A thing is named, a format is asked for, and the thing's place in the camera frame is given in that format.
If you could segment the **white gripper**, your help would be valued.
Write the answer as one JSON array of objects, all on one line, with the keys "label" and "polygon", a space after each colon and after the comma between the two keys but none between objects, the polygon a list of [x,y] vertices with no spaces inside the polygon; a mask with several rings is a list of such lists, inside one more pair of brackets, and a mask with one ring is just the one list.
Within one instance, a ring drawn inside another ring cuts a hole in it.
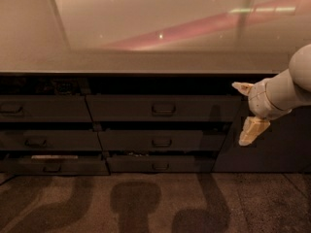
[{"label": "white gripper", "polygon": [[270,120],[289,114],[292,110],[281,110],[277,108],[268,98],[266,85],[268,79],[252,83],[232,83],[232,87],[244,96],[248,96],[250,111],[255,116],[248,116],[243,124],[242,132],[239,136],[239,145],[249,146],[261,133],[269,126]]}]

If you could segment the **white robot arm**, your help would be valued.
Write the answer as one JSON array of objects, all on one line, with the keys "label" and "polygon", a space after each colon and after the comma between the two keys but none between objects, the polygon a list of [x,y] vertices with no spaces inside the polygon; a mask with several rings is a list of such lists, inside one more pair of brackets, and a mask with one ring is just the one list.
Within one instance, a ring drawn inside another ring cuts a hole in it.
[{"label": "white robot arm", "polygon": [[289,67],[273,78],[257,83],[232,86],[248,97],[250,111],[239,136],[239,145],[250,145],[263,133],[270,121],[289,114],[293,109],[311,105],[311,45],[298,50]]}]

